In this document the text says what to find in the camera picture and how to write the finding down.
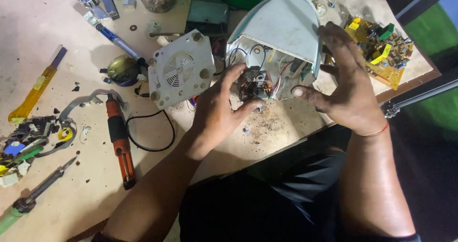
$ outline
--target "yellow circuit board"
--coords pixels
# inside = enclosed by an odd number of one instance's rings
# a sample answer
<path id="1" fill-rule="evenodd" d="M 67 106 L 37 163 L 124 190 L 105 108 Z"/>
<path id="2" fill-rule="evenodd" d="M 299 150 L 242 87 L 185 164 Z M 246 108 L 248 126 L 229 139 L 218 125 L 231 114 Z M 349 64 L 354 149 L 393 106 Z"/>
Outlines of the yellow circuit board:
<path id="1" fill-rule="evenodd" d="M 391 44 L 392 48 L 389 55 L 385 59 L 381 60 L 376 65 L 370 63 L 372 60 L 366 60 L 365 63 L 367 66 L 367 72 L 370 76 L 372 76 L 375 80 L 378 80 L 396 90 L 398 89 L 398 85 L 401 81 L 401 77 L 405 68 L 403 67 L 401 69 L 397 69 L 395 64 L 400 59 L 409 59 L 409 57 L 412 55 L 414 45 L 413 43 L 404 43 L 404 40 L 394 33 L 384 41 L 376 41 L 375 39 L 371 39 L 368 37 L 367 31 L 368 28 L 373 25 L 375 24 L 369 21 L 361 20 L 358 23 L 352 22 L 351 24 L 347 25 L 345 27 L 345 31 L 350 35 L 350 37 L 352 37 L 355 42 L 359 43 L 360 45 L 365 46 L 371 44 L 371 46 L 382 48 L 387 44 L 386 41 Z M 364 58 L 369 58 L 368 55 L 364 54 L 361 46 L 360 51 Z"/>

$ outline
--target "workbench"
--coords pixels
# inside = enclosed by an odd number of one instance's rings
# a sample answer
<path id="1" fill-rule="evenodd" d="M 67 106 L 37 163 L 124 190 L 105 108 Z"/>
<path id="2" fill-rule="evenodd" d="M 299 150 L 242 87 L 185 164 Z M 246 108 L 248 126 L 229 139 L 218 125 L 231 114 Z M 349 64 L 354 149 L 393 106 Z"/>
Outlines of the workbench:
<path id="1" fill-rule="evenodd" d="M 178 0 L 175 7 L 165 14 L 146 11 L 140 0 L 137 0 L 136 10 L 123 11 L 122 1 L 116 1 L 120 19 L 104 21 L 104 24 L 137 52 L 151 57 L 160 45 L 146 37 L 146 24 L 155 20 L 163 32 L 182 32 L 189 1 Z M 151 100 L 134 97 L 133 90 L 138 85 L 121 88 L 102 81 L 103 75 L 99 69 L 124 53 L 86 22 L 83 15 L 87 9 L 77 0 L 0 0 L 0 9 L 2 136 L 8 136 L 15 129 L 7 121 L 8 114 L 24 100 L 38 75 L 51 62 L 59 44 L 64 45 L 68 53 L 30 116 L 52 115 L 54 108 L 63 110 L 73 99 L 87 96 L 96 89 L 117 91 L 129 103 L 130 110 L 126 117 L 149 115 L 158 111 Z M 245 14 L 246 11 L 232 11 L 229 29 L 233 30 Z M 407 37 L 385 0 L 337 0 L 336 8 L 328 8 L 321 22 L 324 24 L 332 20 L 342 25 L 350 14 L 382 24 L 394 23 L 396 32 Z M 129 30 L 133 24 L 138 27 L 136 31 Z M 432 79 L 437 75 L 432 74 L 434 72 L 415 48 L 398 91 L 393 92 L 375 80 L 372 80 L 372 84 L 379 101 L 383 101 L 412 86 L 404 84 Z M 79 92 L 71 91 L 75 82 L 80 83 Z M 328 74 L 320 72 L 314 86 L 330 94 L 336 84 Z M 237 107 L 240 103 L 237 102 L 235 89 L 231 91 L 231 101 Z M 105 101 L 106 96 L 100 96 L 100 99 Z M 194 112 L 186 102 L 166 111 L 173 119 L 177 132 L 174 145 L 177 145 L 191 127 Z M 118 160 L 109 140 L 105 106 L 77 107 L 70 117 L 76 122 L 79 132 L 84 126 L 92 128 L 85 136 L 87 140 L 80 141 L 78 134 L 73 146 L 36 159 L 29 173 L 19 183 L 1 190 L 0 213 L 6 211 L 21 195 L 28 195 L 57 167 L 76 156 L 77 150 L 81 152 L 78 155 L 80 164 L 70 166 L 63 178 L 38 198 L 35 209 L 0 236 L 0 241 L 65 241 L 109 217 L 126 195 Z M 313 106 L 302 100 L 271 101 L 263 112 L 252 113 L 229 138 L 209 153 L 192 183 L 245 168 L 332 124 L 326 115 L 317 113 Z M 169 123 L 162 114 L 132 121 L 130 131 L 141 145 L 152 148 L 166 146 L 172 137 Z M 133 146 L 136 176 L 141 177 L 172 149 L 148 153 Z"/>

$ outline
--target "circular vent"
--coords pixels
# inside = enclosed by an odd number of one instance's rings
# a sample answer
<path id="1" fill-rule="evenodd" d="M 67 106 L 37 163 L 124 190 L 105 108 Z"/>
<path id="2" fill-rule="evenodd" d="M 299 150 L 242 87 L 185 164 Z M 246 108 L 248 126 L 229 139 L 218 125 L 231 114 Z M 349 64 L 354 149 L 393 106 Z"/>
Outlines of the circular vent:
<path id="1" fill-rule="evenodd" d="M 165 79 L 170 86 L 182 86 L 192 75 L 194 59 L 183 53 L 169 60 L 165 67 Z"/>

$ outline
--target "hand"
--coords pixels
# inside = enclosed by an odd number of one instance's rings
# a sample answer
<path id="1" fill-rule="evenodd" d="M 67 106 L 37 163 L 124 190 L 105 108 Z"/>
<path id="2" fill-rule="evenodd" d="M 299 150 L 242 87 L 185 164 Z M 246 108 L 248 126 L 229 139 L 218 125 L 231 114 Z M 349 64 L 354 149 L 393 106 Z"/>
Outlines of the hand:
<path id="1" fill-rule="evenodd" d="M 322 109 L 333 121 L 358 135 L 377 134 L 386 127 L 386 119 L 378 106 L 358 46 L 332 22 L 319 27 L 318 34 L 338 66 L 321 65 L 321 70 L 338 75 L 338 87 L 331 95 L 304 86 L 293 87 L 291 93 Z"/>
<path id="2" fill-rule="evenodd" d="M 262 99 L 250 100 L 237 110 L 230 105 L 229 89 L 245 67 L 244 63 L 230 66 L 212 87 L 199 96 L 194 122 L 188 131 L 196 137 L 197 145 L 193 146 L 193 150 L 197 151 L 198 158 L 205 157 L 230 136 L 252 111 L 264 106 Z"/>

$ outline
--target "circuit board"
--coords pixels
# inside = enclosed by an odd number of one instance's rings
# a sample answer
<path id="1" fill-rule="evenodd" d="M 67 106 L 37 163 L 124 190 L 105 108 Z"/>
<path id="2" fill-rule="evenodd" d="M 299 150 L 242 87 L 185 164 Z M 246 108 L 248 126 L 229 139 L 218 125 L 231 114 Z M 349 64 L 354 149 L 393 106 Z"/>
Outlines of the circuit board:
<path id="1" fill-rule="evenodd" d="M 360 52 L 366 59 L 366 69 L 371 77 L 381 83 L 391 87 L 393 90 L 398 88 L 401 77 L 404 73 L 405 65 L 412 56 L 414 45 L 409 39 L 403 39 L 396 34 L 390 34 L 384 40 L 377 40 L 370 37 L 370 28 L 376 24 L 369 21 L 354 21 L 345 27 L 345 31 L 358 43 Z M 386 58 L 376 64 L 371 64 L 372 52 L 382 50 L 386 45 L 390 46 Z"/>

